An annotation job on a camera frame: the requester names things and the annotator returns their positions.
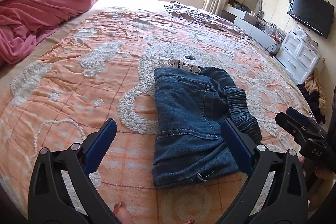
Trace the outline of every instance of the dresser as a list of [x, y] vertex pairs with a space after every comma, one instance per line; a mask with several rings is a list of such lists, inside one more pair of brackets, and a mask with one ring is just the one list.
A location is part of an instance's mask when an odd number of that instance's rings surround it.
[[235, 25], [242, 30], [245, 30], [253, 41], [257, 42], [263, 49], [273, 55], [277, 54], [281, 44], [276, 43], [276, 41], [271, 38], [268, 34], [264, 33], [262, 30], [259, 30], [254, 25], [248, 23], [247, 21], [237, 17], [235, 19]]
[[296, 85], [303, 84], [316, 68], [322, 70], [324, 66], [318, 51], [292, 32], [287, 34], [273, 60]]
[[245, 20], [252, 25], [255, 25], [257, 23], [256, 17], [253, 17], [249, 15], [247, 12], [233, 8], [229, 5], [224, 6], [221, 17], [225, 18], [228, 21], [231, 21], [232, 23], [234, 23], [236, 18], [241, 18], [242, 20]]

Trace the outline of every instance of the denim fabric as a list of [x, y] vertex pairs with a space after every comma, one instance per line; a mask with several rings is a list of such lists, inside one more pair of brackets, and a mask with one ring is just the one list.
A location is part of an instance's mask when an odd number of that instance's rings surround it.
[[179, 68], [154, 71], [154, 100], [159, 118], [155, 140], [153, 183], [167, 189], [200, 183], [238, 170], [221, 137], [229, 117], [255, 142], [261, 133], [247, 109], [245, 91], [225, 70], [201, 68], [193, 74]]

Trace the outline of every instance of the plastic bag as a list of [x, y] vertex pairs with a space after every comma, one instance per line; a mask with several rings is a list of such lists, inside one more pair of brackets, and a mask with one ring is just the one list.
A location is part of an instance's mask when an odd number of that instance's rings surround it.
[[304, 30], [302, 30], [301, 28], [295, 28], [293, 33], [296, 34], [303, 41], [305, 41], [308, 45], [317, 49], [315, 41]]

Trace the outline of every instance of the metal screw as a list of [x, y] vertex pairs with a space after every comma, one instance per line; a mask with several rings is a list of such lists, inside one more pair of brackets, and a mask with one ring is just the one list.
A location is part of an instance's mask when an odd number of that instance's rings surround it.
[[257, 149], [258, 149], [259, 151], [265, 151], [265, 150], [266, 150], [266, 147], [265, 147], [264, 145], [262, 145], [262, 144], [258, 144], [258, 145], [257, 145]]
[[45, 148], [45, 147], [43, 147], [43, 148], [40, 150], [41, 155], [44, 155], [44, 154], [47, 153], [47, 152], [48, 152], [48, 148]]
[[293, 149], [289, 149], [289, 150], [288, 150], [288, 153], [290, 153], [292, 156], [295, 156], [295, 155], [296, 155], [296, 152], [295, 152], [295, 150], [293, 150]]
[[80, 147], [81, 147], [81, 145], [80, 145], [79, 143], [74, 143], [74, 144], [71, 146], [71, 150], [78, 150]]

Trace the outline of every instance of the white drawer cabinet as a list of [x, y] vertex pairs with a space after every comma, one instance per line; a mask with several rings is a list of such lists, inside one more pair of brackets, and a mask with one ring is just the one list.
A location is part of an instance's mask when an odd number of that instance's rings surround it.
[[291, 53], [295, 54], [298, 52], [301, 42], [296, 37], [288, 36], [284, 39], [282, 45]]
[[287, 34], [273, 59], [287, 72], [295, 84], [304, 83], [322, 62], [317, 50], [293, 33]]

